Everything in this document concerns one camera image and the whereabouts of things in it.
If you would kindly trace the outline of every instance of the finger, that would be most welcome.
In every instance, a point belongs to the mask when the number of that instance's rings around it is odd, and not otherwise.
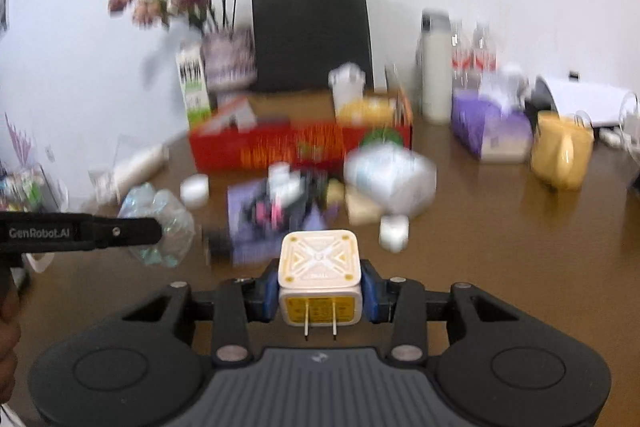
[[[9,355],[0,360],[0,403],[9,400],[13,392],[12,382],[14,381],[15,369],[18,367],[18,357],[12,351]]]
[[[0,360],[18,344],[20,341],[20,324],[18,321],[5,323],[0,321]]]
[[[14,393],[15,389],[15,378],[11,377],[11,381],[9,384],[0,391],[0,403],[7,403],[11,400],[11,395]]]
[[[2,307],[0,308],[0,317],[2,317],[2,320],[5,322],[10,322],[18,316],[19,311],[20,298],[18,297],[18,290],[15,288],[15,284],[12,280],[11,288],[9,288],[9,292],[4,298]]]

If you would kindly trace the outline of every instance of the red cardboard box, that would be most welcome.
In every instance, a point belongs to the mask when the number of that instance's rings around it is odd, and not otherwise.
[[[404,94],[396,91],[376,96],[397,100],[393,125],[340,126],[329,91],[238,98],[190,132],[196,168],[200,172],[265,169],[286,161],[296,167],[335,170],[342,167],[346,153],[369,141],[393,140],[411,148],[413,117]],[[247,113],[255,119],[247,119]]]

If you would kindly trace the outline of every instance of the gray ribbed panel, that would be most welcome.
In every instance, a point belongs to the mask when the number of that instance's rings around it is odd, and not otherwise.
[[[267,349],[221,371],[166,427],[469,427],[420,372],[388,367],[373,349]]]

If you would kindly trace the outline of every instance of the brown tabletop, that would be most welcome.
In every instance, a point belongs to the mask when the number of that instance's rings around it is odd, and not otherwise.
[[[596,349],[609,363],[612,390],[599,426],[640,425],[640,199],[626,187],[637,170],[622,152],[596,146],[580,192],[553,193],[527,166],[479,164],[448,128],[418,124],[414,148],[436,162],[438,189],[428,210],[411,222],[409,245],[399,254],[378,245],[378,227],[353,227],[361,257],[383,277],[402,275],[448,291],[466,280]],[[186,140],[172,147],[168,169],[153,180],[176,193],[194,173]],[[228,172],[210,177],[211,198],[196,213],[205,227],[226,223],[227,185],[257,177]],[[351,228],[340,215],[336,228]],[[145,268],[125,251],[64,253],[34,284],[22,310],[20,365],[11,401],[27,422],[36,418],[27,391],[28,368],[47,346],[137,302],[165,283],[186,280],[195,290],[264,265],[206,266],[199,243],[175,269]],[[194,348],[207,352],[210,326],[198,325]],[[430,350],[446,335],[430,325]],[[252,341],[303,344],[300,328],[251,325]],[[360,323],[341,328],[338,345],[383,343],[388,327]],[[331,344],[330,332],[312,331],[307,346]]]

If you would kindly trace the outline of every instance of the flower vase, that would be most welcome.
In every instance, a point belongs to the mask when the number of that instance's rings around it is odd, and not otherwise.
[[[202,55],[209,92],[246,89],[257,78],[254,36],[249,26],[205,35]]]

